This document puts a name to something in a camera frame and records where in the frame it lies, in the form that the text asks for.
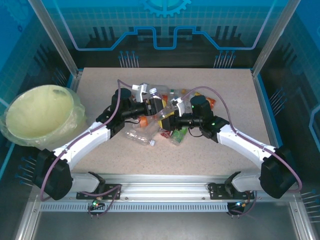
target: black bracket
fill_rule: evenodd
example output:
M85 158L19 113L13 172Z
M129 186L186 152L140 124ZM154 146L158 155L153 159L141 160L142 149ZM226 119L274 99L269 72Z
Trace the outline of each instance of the black bracket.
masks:
M118 191L115 189L114 191L110 192L109 194L104 195L102 199L103 200L112 200L112 199L114 199L116 192L118 192L117 196L115 197L115 200L119 200L120 195L121 195L121 187L122 187L121 184L105 184L104 191L103 191L103 192L109 191L110 189L112 189L116 186L119 186L119 185L120 185L120 189ZM97 190L94 192L91 192L91 193L92 194L99 194ZM88 195L85 195L81 192L77 192L75 198L78 200L95 200L97 197L96 196L88 196Z
M233 197L226 191L224 183L209 183L208 190L210 193L211 200L247 200L248 195L246 192L239 192L234 190ZM250 193L249 197L251 200L255 198L254 193Z

